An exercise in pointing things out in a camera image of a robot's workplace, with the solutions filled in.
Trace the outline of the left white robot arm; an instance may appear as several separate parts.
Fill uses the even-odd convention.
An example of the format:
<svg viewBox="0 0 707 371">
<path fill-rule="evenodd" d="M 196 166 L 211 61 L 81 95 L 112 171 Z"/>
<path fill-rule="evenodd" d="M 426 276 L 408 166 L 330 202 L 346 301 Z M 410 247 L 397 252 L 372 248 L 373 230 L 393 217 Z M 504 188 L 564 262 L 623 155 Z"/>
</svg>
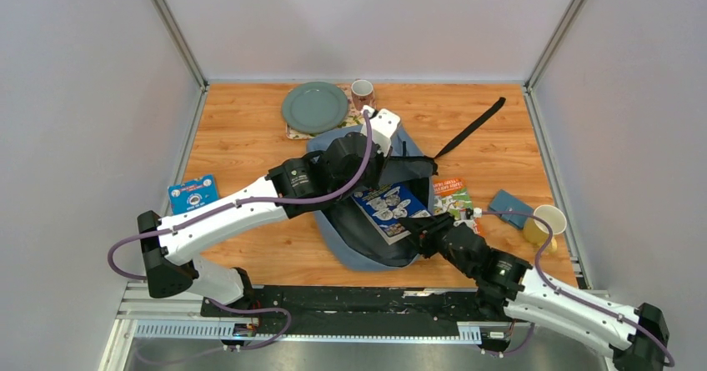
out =
<svg viewBox="0 0 707 371">
<path fill-rule="evenodd" d="M 246 188 L 191 212 L 137 218 L 145 281 L 151 298 L 183 292 L 213 298 L 236 317 L 250 313 L 254 293 L 247 274 L 203 258 L 217 243 L 251 229 L 329 209 L 379 180 L 391 151 L 392 133 L 364 130 L 329 146 L 290 158 Z"/>
</svg>

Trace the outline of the dark blue treehouse book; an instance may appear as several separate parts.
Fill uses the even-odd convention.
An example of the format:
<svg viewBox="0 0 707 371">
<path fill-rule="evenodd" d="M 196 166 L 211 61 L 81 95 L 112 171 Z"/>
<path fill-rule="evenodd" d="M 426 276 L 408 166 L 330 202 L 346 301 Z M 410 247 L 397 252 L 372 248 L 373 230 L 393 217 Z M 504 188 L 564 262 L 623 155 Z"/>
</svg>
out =
<svg viewBox="0 0 707 371">
<path fill-rule="evenodd" d="M 410 235 L 399 224 L 399 218 L 431 216 L 428 208 L 403 183 L 356 192 L 352 200 L 388 245 Z"/>
</svg>

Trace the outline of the blue-grey backpack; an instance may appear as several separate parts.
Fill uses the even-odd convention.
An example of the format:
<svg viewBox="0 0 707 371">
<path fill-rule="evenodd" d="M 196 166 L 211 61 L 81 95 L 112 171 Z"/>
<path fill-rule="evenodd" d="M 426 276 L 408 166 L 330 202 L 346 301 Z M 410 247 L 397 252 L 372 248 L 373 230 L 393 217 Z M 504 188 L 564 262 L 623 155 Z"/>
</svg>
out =
<svg viewBox="0 0 707 371">
<path fill-rule="evenodd" d="M 354 271 L 405 268 L 419 257 L 402 218 L 434 214 L 436 159 L 458 147 L 505 104 L 501 97 L 433 157 L 425 156 L 404 127 L 392 138 L 392 154 L 376 189 L 355 193 L 314 214 L 329 250 Z"/>
</svg>

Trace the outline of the orange treehouse book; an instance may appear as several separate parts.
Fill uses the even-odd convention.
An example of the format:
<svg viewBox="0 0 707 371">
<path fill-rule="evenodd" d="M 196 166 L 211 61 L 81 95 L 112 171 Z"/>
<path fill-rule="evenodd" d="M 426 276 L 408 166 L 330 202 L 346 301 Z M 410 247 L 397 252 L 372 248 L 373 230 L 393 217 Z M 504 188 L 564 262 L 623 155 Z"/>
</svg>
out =
<svg viewBox="0 0 707 371">
<path fill-rule="evenodd" d="M 482 233 L 480 225 L 474 218 L 473 201 L 463 179 L 435 179 L 433 188 L 434 215 L 450 213 L 456 221 L 467 223 L 475 233 Z"/>
</svg>

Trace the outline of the light blue treehouse book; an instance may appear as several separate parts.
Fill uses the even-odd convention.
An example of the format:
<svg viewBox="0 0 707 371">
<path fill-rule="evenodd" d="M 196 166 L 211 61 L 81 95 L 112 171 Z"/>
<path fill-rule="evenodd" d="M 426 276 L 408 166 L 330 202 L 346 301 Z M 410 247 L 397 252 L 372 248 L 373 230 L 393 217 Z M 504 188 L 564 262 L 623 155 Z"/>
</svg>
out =
<svg viewBox="0 0 707 371">
<path fill-rule="evenodd" d="M 214 176 L 207 174 L 170 186 L 168 198 L 172 214 L 182 214 L 217 201 L 219 195 Z"/>
</svg>

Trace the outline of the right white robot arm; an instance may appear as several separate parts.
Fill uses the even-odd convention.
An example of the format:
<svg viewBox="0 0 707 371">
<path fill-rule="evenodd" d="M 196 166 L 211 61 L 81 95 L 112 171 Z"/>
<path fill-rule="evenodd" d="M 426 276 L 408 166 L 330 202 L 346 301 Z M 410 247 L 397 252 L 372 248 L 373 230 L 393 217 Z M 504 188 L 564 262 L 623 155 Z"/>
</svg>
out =
<svg viewBox="0 0 707 371">
<path fill-rule="evenodd" d="M 614 303 L 550 277 L 539 263 L 491 248 L 468 221 L 449 213 L 399 223 L 421 256 L 439 254 L 475 281 L 481 317 L 505 316 L 561 333 L 610 359 L 618 370 L 675 365 L 667 323 L 654 305 Z"/>
</svg>

